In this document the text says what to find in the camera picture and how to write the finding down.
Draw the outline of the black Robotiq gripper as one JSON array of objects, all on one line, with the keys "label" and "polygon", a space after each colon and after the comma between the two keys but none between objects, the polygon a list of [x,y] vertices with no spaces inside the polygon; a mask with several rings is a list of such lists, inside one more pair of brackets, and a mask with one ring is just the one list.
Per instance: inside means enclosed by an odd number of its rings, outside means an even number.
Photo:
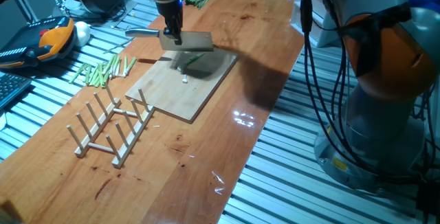
[{"label": "black Robotiq gripper", "polygon": [[182,44],[181,31],[183,19],[182,0],[154,0],[158,12],[165,18],[164,34],[173,35],[176,45]]}]

